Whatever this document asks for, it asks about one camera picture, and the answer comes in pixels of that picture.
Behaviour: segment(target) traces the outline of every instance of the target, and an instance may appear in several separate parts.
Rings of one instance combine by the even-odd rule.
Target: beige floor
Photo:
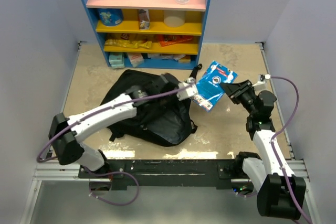
[[[238,73],[236,82],[257,81],[260,73],[266,73],[265,64],[257,45],[204,44],[200,57],[203,69],[216,60]],[[141,69],[155,74],[169,72],[179,80],[184,80],[190,70]],[[118,79],[124,69],[107,67],[98,45],[83,45],[78,58],[64,109],[66,116],[81,113],[99,106],[105,94]],[[197,132],[175,147],[161,147],[144,140],[125,136],[109,142],[111,133],[102,129],[90,136],[85,143],[104,151],[107,158],[173,159],[173,158],[234,158],[240,151],[258,152],[245,131],[247,112],[241,105],[234,105],[223,96],[215,109],[207,113],[192,103],[191,118],[199,126]],[[275,128],[281,128],[277,109],[272,119]],[[278,137],[280,148],[286,158],[289,151],[284,135]]]

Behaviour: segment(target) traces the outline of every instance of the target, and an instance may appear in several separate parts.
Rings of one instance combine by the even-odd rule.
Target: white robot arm
[[[255,94],[256,90],[265,86],[265,79],[269,78],[270,75],[260,76],[255,85],[249,80],[235,84],[221,83],[233,103],[242,104],[249,113],[246,131],[261,155],[260,159],[255,153],[239,153],[232,167],[233,170],[244,172],[252,181],[258,192],[260,215],[297,220],[300,211],[293,203],[289,190],[294,192],[302,208],[306,183],[303,178],[296,177],[288,166],[275,138],[275,128],[270,118],[276,102],[275,95],[267,90]]]
[[[167,87],[172,89],[178,87],[168,93],[173,93],[180,101],[197,94],[194,78],[188,78],[185,82],[178,82],[171,74],[163,74],[159,78],[155,88],[166,90]],[[84,143],[84,140],[102,128],[135,117],[137,108],[143,106],[147,99],[163,96],[165,94],[159,92],[159,94],[149,97],[142,87],[134,86],[114,100],[90,111],[68,118],[65,118],[63,113],[56,115],[51,124],[49,138],[53,138],[65,127],[71,126],[67,133],[53,141],[58,162],[61,165],[78,163],[93,172],[108,172],[109,168],[103,152],[89,147]]]

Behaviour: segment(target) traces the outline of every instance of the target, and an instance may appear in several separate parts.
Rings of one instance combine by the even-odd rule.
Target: blue packet
[[[123,21],[121,9],[98,8],[101,22],[106,26],[116,26]]]
[[[204,108],[205,111],[211,111],[224,94],[224,90],[219,84],[232,83],[237,76],[236,72],[213,61],[196,84],[198,94],[193,97],[193,101]]]

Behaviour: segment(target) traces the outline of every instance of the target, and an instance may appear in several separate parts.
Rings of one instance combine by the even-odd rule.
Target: yellow shelf
[[[202,34],[202,13],[186,12],[186,21],[179,27],[169,27],[163,22],[162,10],[150,10],[150,29],[139,30],[138,12],[134,9],[123,9],[124,21],[117,26],[105,26],[98,21],[98,33],[130,33],[130,34],[172,34],[194,35]]]
[[[193,41],[174,44],[166,47],[161,47],[158,42],[153,42],[151,49],[146,48],[126,48],[116,46],[104,46],[106,52],[147,52],[156,54],[186,54],[196,55],[198,54],[198,37]]]

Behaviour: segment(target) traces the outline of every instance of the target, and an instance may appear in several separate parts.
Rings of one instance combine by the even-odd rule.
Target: red package
[[[191,41],[194,38],[194,36],[192,35],[163,35],[163,34],[158,34],[156,37],[161,47]]]

